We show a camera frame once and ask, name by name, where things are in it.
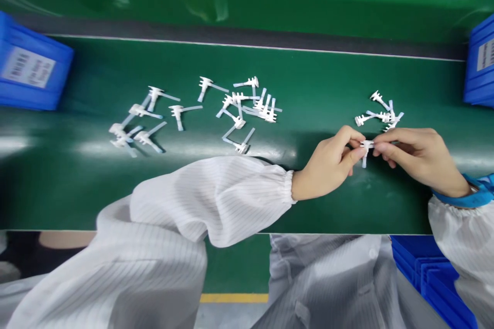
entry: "person's right hand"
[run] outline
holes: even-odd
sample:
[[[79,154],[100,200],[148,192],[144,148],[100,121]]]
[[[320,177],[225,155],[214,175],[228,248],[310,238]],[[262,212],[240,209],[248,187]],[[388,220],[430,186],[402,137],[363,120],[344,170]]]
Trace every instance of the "person's right hand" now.
[[[460,198],[471,192],[443,138],[433,129],[391,129],[374,139],[373,155],[380,154],[391,168],[399,164],[415,180],[440,194]]]

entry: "blue watch strap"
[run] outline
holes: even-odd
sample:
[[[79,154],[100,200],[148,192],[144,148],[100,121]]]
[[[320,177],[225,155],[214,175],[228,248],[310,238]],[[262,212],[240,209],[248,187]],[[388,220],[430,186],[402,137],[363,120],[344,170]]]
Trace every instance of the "blue watch strap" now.
[[[477,208],[489,204],[494,199],[494,194],[490,189],[488,189],[484,182],[480,182],[473,177],[463,174],[463,177],[475,187],[478,188],[476,193],[467,195],[462,198],[450,198],[445,195],[439,194],[432,190],[432,193],[443,203],[450,204],[452,206],[463,207],[463,208]]]

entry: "yellow floor marking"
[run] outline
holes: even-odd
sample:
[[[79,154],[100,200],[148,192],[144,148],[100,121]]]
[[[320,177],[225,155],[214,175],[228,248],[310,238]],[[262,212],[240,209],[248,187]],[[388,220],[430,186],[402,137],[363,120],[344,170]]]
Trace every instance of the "yellow floor marking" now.
[[[267,303],[267,301],[267,294],[226,293],[201,296],[201,303]]]

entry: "elastic cuff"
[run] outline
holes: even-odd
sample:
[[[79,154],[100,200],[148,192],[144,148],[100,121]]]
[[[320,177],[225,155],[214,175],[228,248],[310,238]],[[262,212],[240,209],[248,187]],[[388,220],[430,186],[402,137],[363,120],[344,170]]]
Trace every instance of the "elastic cuff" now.
[[[292,198],[292,178],[293,170],[287,171],[287,175],[285,177],[285,187],[283,189],[283,199],[289,199],[289,202],[294,205],[297,201]]]
[[[432,190],[432,193],[441,202],[462,208],[477,208],[477,207],[485,206],[494,199],[494,195],[485,187],[484,184],[482,184],[481,182],[477,181],[473,177],[470,177],[466,174],[462,174],[462,175],[470,185],[474,185],[475,187],[477,187],[478,191],[476,191],[473,194],[464,196],[462,198],[447,197],[445,195],[437,193],[434,190]]]

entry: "gray floor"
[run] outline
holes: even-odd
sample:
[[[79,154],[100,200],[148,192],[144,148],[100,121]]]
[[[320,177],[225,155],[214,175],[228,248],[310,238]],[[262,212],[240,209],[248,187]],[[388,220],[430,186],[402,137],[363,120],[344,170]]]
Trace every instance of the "gray floor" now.
[[[194,328],[248,329],[267,309],[267,303],[201,303]]]

